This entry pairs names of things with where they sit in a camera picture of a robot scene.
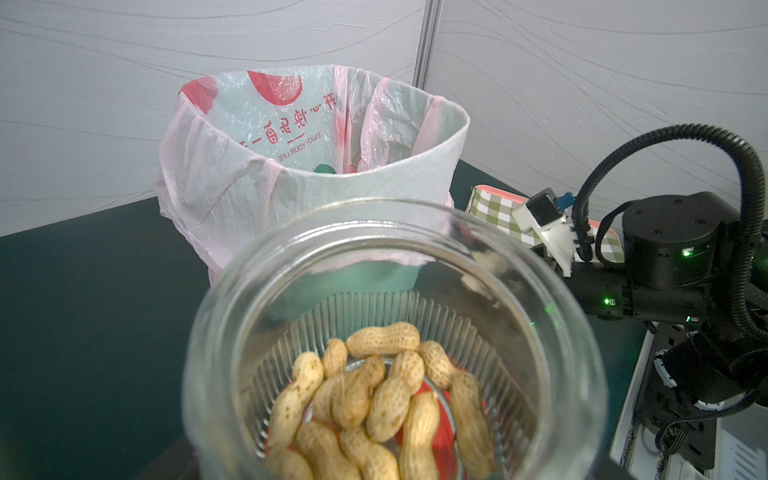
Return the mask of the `mint green trash bin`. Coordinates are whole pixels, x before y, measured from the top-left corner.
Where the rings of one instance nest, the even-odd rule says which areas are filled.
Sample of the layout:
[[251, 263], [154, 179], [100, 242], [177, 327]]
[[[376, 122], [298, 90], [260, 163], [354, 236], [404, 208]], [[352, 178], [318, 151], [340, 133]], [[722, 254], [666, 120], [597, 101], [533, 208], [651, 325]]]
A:
[[307, 273], [292, 282], [269, 306], [267, 317], [294, 321], [321, 301], [346, 293], [410, 290], [420, 268], [389, 261], [364, 261], [338, 270]]

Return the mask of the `beige lid glass peanut jar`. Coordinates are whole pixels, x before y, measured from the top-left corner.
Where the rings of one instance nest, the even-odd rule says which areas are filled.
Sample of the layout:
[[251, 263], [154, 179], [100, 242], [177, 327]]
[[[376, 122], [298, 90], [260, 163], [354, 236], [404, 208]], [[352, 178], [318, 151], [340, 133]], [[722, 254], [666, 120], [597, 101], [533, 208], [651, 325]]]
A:
[[[333, 295], [267, 317], [307, 273], [420, 268], [407, 291]], [[405, 200], [331, 205], [257, 239], [207, 293], [183, 421], [204, 479], [587, 479], [607, 413], [592, 330], [530, 249], [460, 211]], [[431, 448], [441, 391], [452, 459]]]

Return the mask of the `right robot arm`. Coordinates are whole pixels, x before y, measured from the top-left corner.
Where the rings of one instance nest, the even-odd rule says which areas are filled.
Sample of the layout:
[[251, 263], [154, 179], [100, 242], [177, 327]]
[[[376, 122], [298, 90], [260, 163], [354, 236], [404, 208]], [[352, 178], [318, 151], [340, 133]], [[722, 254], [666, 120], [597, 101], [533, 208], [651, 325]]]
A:
[[[629, 200], [589, 224], [599, 183], [630, 156], [676, 140], [701, 141], [736, 167], [733, 207], [711, 192]], [[572, 208], [577, 260], [566, 285], [581, 308], [605, 320], [684, 326], [690, 338], [656, 361], [659, 377], [697, 406], [742, 395], [767, 403], [766, 182], [750, 144], [728, 130], [680, 124], [642, 134], [609, 154]]]

